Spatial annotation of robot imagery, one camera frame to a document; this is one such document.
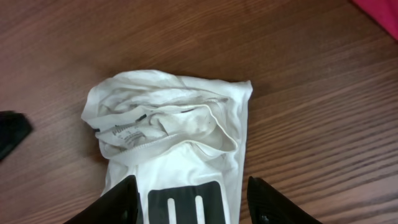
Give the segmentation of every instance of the wood grain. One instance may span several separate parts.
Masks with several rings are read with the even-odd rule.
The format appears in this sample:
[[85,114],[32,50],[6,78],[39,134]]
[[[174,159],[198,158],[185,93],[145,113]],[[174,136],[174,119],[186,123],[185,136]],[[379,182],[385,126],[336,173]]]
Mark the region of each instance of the wood grain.
[[246,185],[323,223],[398,223],[398,45],[345,0],[0,1],[0,111],[35,131],[0,163],[1,223],[62,223],[107,162],[80,119],[121,71],[251,80]]

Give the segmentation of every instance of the folded white shirt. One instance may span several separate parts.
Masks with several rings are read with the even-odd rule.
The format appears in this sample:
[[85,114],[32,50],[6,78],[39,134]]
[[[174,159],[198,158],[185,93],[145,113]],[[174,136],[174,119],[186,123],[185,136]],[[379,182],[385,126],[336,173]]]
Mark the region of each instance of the folded white shirt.
[[141,223],[239,222],[250,82],[123,72],[81,118],[109,159],[104,192],[135,175]]

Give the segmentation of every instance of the white garment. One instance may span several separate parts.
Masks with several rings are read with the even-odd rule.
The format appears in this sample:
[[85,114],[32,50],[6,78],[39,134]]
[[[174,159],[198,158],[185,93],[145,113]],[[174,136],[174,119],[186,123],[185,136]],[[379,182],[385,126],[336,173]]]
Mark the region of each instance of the white garment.
[[144,223],[151,190],[217,181],[239,222],[250,82],[123,72],[91,89],[81,118],[109,159],[104,192],[135,175]]

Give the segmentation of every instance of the red object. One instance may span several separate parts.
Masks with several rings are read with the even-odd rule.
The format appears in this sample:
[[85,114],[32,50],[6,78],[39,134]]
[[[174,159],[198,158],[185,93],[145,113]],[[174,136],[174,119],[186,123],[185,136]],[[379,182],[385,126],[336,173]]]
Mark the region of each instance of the red object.
[[398,40],[398,0],[353,0]]

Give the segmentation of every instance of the brown wooden surface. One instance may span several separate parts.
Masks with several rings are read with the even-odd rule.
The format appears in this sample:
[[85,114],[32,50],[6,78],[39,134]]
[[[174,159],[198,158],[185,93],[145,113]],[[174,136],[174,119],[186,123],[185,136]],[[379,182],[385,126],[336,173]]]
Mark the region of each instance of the brown wooden surface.
[[345,0],[2,0],[0,111],[35,131],[0,163],[0,223],[61,223],[106,160],[80,119],[121,71],[251,80],[246,185],[324,223],[398,223],[398,44]]

